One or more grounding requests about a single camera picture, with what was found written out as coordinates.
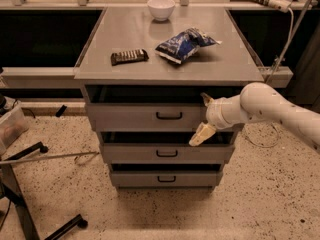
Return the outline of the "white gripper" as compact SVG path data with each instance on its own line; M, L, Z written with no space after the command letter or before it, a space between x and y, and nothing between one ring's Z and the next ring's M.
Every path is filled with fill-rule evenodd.
M200 123L196 132L189 140L189 145L193 147L199 146L211 138L216 133L216 128L226 129L241 122L239 96L213 99L207 93L202 92L201 97L204 105L207 107L206 119L208 123Z

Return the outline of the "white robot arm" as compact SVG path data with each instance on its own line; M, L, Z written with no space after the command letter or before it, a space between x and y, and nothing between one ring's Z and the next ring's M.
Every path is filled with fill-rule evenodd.
M201 96L206 106L206 122L199 124L190 146L199 146L218 130L269 120L279 123L320 153L320 115L289 102L265 83L250 83L239 95L230 98L213 99L206 93Z

